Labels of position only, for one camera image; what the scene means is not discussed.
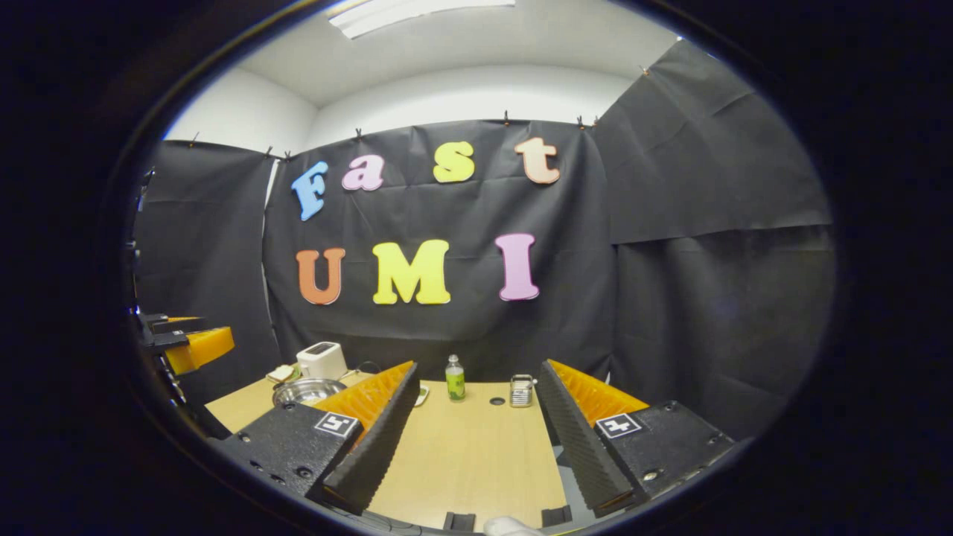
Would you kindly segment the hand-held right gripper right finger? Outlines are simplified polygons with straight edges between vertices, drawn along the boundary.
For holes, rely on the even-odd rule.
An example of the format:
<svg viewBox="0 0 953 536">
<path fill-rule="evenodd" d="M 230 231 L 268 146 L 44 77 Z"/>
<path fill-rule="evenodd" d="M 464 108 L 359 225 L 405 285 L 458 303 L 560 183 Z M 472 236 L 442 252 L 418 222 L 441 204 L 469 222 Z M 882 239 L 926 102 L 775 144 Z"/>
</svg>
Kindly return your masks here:
<svg viewBox="0 0 953 536">
<path fill-rule="evenodd" d="M 674 491 L 736 446 L 680 401 L 651 405 L 555 360 L 541 364 L 535 393 L 597 517 Z"/>
</svg>

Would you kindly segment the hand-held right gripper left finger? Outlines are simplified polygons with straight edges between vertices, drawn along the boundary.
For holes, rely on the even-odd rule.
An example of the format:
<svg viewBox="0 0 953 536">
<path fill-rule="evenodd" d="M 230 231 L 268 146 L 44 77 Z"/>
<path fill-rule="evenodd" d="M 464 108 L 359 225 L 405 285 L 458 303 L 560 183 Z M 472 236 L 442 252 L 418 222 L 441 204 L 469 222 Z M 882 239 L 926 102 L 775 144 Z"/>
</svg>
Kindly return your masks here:
<svg viewBox="0 0 953 536">
<path fill-rule="evenodd" d="M 398 364 L 323 400 L 279 401 L 214 446 L 262 482 L 361 514 L 389 471 L 419 387 L 418 364 Z"/>
</svg>

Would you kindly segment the stainless steel pot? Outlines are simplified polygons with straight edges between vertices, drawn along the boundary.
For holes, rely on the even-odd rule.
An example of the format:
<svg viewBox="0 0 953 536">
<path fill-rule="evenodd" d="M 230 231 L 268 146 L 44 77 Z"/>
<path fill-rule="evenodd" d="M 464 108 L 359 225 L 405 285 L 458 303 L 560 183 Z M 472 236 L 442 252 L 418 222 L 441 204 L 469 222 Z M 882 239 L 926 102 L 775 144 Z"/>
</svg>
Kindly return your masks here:
<svg viewBox="0 0 953 536">
<path fill-rule="evenodd" d="M 272 390 L 272 404 L 283 407 L 288 404 L 314 405 L 347 389 L 344 383 L 330 379 L 311 379 L 304 377 L 294 381 L 284 381 Z"/>
</svg>

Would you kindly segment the green tea bottle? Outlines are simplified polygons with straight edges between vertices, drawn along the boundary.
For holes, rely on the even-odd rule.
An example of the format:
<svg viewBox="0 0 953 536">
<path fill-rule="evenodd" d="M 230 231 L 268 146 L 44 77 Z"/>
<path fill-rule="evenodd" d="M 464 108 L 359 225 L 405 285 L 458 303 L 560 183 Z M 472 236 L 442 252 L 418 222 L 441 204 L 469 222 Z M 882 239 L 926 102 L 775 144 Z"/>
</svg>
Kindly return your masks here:
<svg viewBox="0 0 953 536">
<path fill-rule="evenodd" d="M 454 403 L 459 403 L 466 398 L 465 387 L 465 369 L 456 355 L 448 357 L 448 363 L 444 370 L 445 381 L 447 384 L 448 396 Z"/>
</svg>

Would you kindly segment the white toaster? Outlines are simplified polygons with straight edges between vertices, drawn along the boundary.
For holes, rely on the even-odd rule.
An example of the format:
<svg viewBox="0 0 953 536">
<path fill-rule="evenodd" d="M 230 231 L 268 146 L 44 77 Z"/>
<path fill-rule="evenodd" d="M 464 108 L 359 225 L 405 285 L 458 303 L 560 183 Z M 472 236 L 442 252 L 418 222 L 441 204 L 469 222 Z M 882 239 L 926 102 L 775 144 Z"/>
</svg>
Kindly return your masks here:
<svg viewBox="0 0 953 536">
<path fill-rule="evenodd" d="M 339 380 L 348 373 L 340 343 L 319 342 L 296 354 L 301 376 L 307 379 Z"/>
</svg>

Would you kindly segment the black backdrop cloth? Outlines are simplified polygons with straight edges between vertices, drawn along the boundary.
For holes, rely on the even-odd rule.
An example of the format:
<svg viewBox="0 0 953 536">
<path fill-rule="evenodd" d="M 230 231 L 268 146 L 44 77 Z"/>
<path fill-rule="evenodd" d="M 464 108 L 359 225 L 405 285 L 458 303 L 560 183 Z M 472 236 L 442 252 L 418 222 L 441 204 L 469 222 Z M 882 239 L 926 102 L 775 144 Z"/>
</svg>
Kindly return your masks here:
<svg viewBox="0 0 953 536">
<path fill-rule="evenodd" d="M 832 218 L 786 122 L 674 45 L 589 130 L 404 127 L 293 157 L 160 144 L 134 237 L 147 313 L 229 326 L 187 374 L 205 404 L 340 343 L 351 366 L 504 381 L 547 359 L 736 440 L 812 369 L 834 294 Z"/>
</svg>

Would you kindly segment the ceiling light panel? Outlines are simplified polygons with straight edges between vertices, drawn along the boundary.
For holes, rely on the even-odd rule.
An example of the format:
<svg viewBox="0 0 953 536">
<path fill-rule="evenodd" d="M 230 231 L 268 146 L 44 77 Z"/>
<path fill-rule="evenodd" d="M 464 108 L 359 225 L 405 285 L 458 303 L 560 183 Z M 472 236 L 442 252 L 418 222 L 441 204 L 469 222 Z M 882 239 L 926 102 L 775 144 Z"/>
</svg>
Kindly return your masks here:
<svg viewBox="0 0 953 536">
<path fill-rule="evenodd" d="M 346 0 L 324 11 L 331 26 L 355 39 L 411 19 L 443 11 L 514 7 L 515 0 Z"/>
</svg>

